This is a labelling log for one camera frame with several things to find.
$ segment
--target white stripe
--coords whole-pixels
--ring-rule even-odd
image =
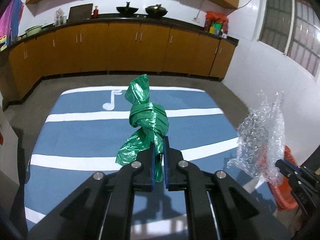
[[[45,217],[44,214],[25,207],[26,219],[37,224]],[[149,239],[155,236],[166,236],[187,230],[187,215],[160,220],[131,227],[131,240]]]
[[[39,212],[36,212],[30,208],[25,207],[24,208],[25,213],[26,213],[26,219],[28,219],[29,221],[33,222],[33,223],[38,223],[42,218],[45,217],[44,214],[41,214]]]
[[[92,92],[92,91],[108,91],[108,90],[127,90],[128,86],[102,86],[102,87],[84,87],[75,88],[71,90],[64,91],[61,95],[77,93],[77,92]],[[177,91],[195,91],[195,92],[205,92],[201,89],[196,88],[182,88],[182,87],[150,87],[150,90],[177,90]]]
[[[192,161],[236,148],[238,138],[182,150],[183,159]],[[115,163],[116,157],[63,157],[33,154],[31,165],[74,171],[118,171],[121,165]]]
[[[205,146],[200,146],[197,148],[191,148],[187,150],[182,150],[183,159],[186,161],[192,161],[222,153],[233,148],[238,147],[238,138],[233,138],[227,141],[222,141],[214,144],[209,144]]]
[[[178,109],[178,110],[166,110],[165,112],[167,114],[167,117],[223,114],[223,111],[220,108]],[[129,115],[130,115],[130,111],[101,111],[101,112],[91,112],[91,113],[50,114],[47,117],[46,122],[129,119]]]

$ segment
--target black bowl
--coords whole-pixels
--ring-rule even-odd
[[[150,18],[160,19],[161,17],[165,16],[168,11],[165,9],[156,10],[154,8],[146,8],[146,12]]]
[[[117,7],[117,11],[120,13],[120,16],[122,17],[133,17],[133,15],[139,10],[139,8],[134,8],[134,7]]]

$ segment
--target pink fabric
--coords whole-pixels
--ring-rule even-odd
[[[4,35],[8,35],[10,32],[12,4],[13,0],[10,2],[0,19],[0,38]]]

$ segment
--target countertop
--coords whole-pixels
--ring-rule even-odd
[[[152,18],[148,18],[147,15],[144,14],[135,14],[134,17],[132,18],[124,18],[121,17],[119,14],[114,13],[114,14],[99,14],[97,19],[86,19],[86,20],[81,20],[81,21],[77,21],[77,22],[72,22],[72,23],[66,23],[60,26],[55,27],[53,24],[51,25],[47,25],[42,27],[42,30],[37,33],[34,34],[32,36],[26,37],[24,39],[21,39],[20,41],[17,41],[15,43],[10,44],[7,49],[11,49],[15,46],[17,46],[18,44],[25,42],[25,41],[29,41],[31,39],[34,39],[38,36],[44,35],[48,32],[51,31],[55,31],[57,29],[60,28],[65,28],[65,27],[70,27],[70,26],[74,26],[74,25],[80,25],[80,24],[87,24],[87,23],[97,23],[97,22],[139,22],[139,23],[149,23],[149,24],[156,24],[156,25],[162,25],[162,26],[169,26],[169,27],[175,27],[175,28],[179,28],[179,29],[183,29],[186,31],[192,31],[192,32],[197,32],[203,35],[207,35],[216,39],[222,39],[220,36],[214,35],[214,34],[210,34],[206,31],[203,30],[203,27],[198,26],[198,25],[194,25],[191,23],[187,23],[184,21],[179,21],[179,20],[175,20],[175,19],[171,19],[171,18],[166,18],[166,17],[162,17],[160,20],[157,19],[152,19]],[[234,44],[235,46],[238,45],[239,40],[232,38],[230,36],[227,37],[226,41],[230,42],[231,44]]]

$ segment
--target plastic bag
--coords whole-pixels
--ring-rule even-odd
[[[285,147],[283,93],[277,92],[271,105],[261,93],[261,107],[249,109],[248,117],[238,128],[237,157],[228,162],[228,167],[235,165],[252,178],[278,185],[283,176],[275,163],[284,158]]]
[[[59,26],[59,25],[64,24],[63,16],[64,16],[64,12],[63,12],[63,10],[61,8],[56,10],[56,12],[54,13],[54,24],[55,24],[55,26]]]
[[[116,163],[126,165],[135,161],[140,151],[150,148],[152,142],[156,148],[155,181],[162,181],[163,137],[168,133],[169,123],[164,108],[149,102],[148,76],[142,75],[130,82],[124,95],[132,108],[129,123],[132,127],[141,126],[118,151]]]
[[[212,20],[213,22],[216,22],[216,23],[229,22],[229,19],[223,13],[216,13],[216,12],[212,12],[212,11],[207,11],[207,14],[205,15],[205,17],[209,20]]]

